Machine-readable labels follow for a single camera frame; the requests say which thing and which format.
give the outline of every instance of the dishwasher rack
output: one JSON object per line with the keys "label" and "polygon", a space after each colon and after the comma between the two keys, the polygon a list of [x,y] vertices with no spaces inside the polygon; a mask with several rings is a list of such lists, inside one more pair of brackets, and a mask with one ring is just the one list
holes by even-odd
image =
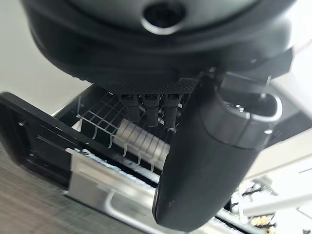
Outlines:
{"label": "dishwasher rack", "polygon": [[[130,177],[135,178],[145,193],[156,188],[166,152],[169,151],[176,131],[164,127],[163,108],[159,109],[158,127],[147,126],[144,106],[140,106],[140,121],[135,124],[129,122],[125,107],[118,97],[95,85],[73,99],[53,117],[10,93],[0,94],[0,109],[1,142],[11,158],[25,169],[53,181],[64,190],[69,190],[73,198],[75,195],[86,195],[84,199],[87,199],[93,193],[90,193],[85,184],[81,184],[80,179],[78,183],[73,183],[73,178],[76,178],[73,176],[72,167],[74,153],[68,149],[91,152],[99,161],[121,172],[120,176],[125,178],[124,186],[128,186],[128,181],[133,181]],[[183,101],[179,105],[176,126],[182,112]],[[84,175],[87,172],[85,169],[85,166],[78,167]],[[101,167],[101,171],[109,171],[109,168]],[[109,181],[112,182],[111,178],[105,180],[105,183]],[[78,193],[73,193],[73,188],[77,188]],[[95,186],[94,189],[102,194],[103,190],[112,188]],[[140,205],[141,196],[138,193],[131,194],[138,195],[133,200],[134,203],[128,201],[128,195],[116,195],[111,200],[115,211],[130,215],[128,212],[133,212],[134,209],[145,210]],[[151,212],[153,194],[148,198],[148,213]],[[91,206],[91,201],[85,200],[83,203]],[[216,218],[242,233],[259,233],[256,228],[240,223],[238,216],[226,210],[220,210]]]}
{"label": "dishwasher rack", "polygon": [[[137,157],[137,165],[141,160],[150,164],[150,170],[154,171],[157,167],[162,170],[165,158],[170,149],[171,140],[179,125],[179,116],[176,119],[174,129],[164,127],[163,105],[158,112],[158,126],[149,127],[143,105],[140,105],[140,119],[137,123],[128,120],[126,108],[119,101],[117,95],[106,92],[90,109],[80,113],[81,103],[78,102],[77,118],[80,121],[93,127],[93,133],[90,132],[90,138],[106,144],[111,149],[113,144],[123,148],[122,156],[131,153]],[[182,104],[178,106],[181,113]]]}

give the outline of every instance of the white wire rack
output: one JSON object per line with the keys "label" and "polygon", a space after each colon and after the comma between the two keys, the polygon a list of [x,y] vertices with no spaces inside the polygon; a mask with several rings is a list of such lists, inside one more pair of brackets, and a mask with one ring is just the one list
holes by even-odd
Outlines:
{"label": "white wire rack", "polygon": [[137,164],[141,160],[162,170],[165,157],[170,149],[170,141],[175,133],[175,129],[164,128],[163,107],[158,112],[158,127],[148,127],[145,109],[140,106],[140,120],[132,123],[127,119],[126,108],[119,101],[117,95],[106,93],[94,106],[79,113],[80,102],[78,104],[77,117],[94,125],[92,140],[95,140],[98,132],[103,131],[109,135],[108,148],[114,144],[123,148],[123,157],[127,152],[137,156]]}

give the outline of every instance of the wooden floor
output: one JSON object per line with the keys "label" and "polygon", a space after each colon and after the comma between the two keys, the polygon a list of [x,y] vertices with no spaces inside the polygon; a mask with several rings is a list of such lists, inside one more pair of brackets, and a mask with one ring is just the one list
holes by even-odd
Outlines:
{"label": "wooden floor", "polygon": [[140,234],[64,197],[15,165],[0,144],[0,234]]}

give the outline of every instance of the black plastic housing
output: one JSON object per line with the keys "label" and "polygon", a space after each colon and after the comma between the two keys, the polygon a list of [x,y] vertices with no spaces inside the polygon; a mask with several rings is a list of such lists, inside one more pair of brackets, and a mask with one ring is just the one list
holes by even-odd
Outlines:
{"label": "black plastic housing", "polygon": [[288,49],[285,12],[294,2],[262,0],[218,25],[157,36],[106,24],[68,1],[22,0],[41,52],[61,70],[115,94],[191,93],[211,67],[262,65]]}

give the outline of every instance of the white wall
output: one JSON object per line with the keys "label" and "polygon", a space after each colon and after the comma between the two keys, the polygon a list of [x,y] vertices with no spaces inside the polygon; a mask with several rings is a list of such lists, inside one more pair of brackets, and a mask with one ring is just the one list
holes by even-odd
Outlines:
{"label": "white wall", "polygon": [[89,85],[41,55],[18,0],[0,2],[0,93],[13,93],[52,114]]}

